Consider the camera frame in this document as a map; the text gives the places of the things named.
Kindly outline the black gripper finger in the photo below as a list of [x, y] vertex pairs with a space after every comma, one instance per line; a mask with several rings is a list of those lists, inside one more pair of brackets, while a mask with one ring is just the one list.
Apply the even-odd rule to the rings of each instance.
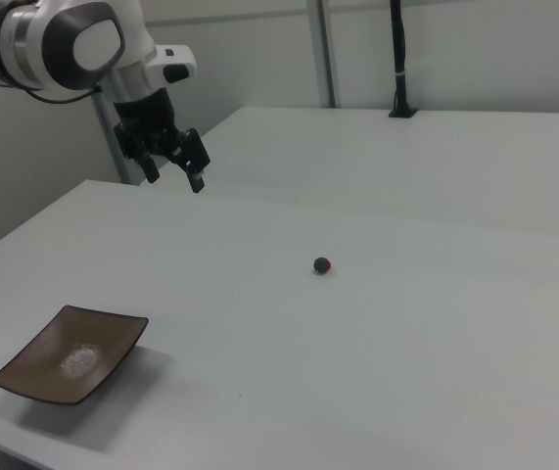
[[210, 156], [195, 128], [175, 134], [174, 150], [169, 160], [185, 172], [194, 193], [200, 193], [205, 188], [203, 173], [210, 164]]
[[160, 174], [143, 137], [129, 131], [121, 122], [115, 126], [114, 133], [123, 156], [142, 168], [149, 183], [155, 183]]

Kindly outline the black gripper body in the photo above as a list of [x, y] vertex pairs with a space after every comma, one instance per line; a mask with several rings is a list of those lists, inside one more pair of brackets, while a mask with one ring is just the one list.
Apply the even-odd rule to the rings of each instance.
[[175, 112], [165, 88], [140, 100], [114, 103], [119, 123], [115, 135], [124, 153], [138, 153], [141, 148], [153, 153], [174, 153], [179, 130]]

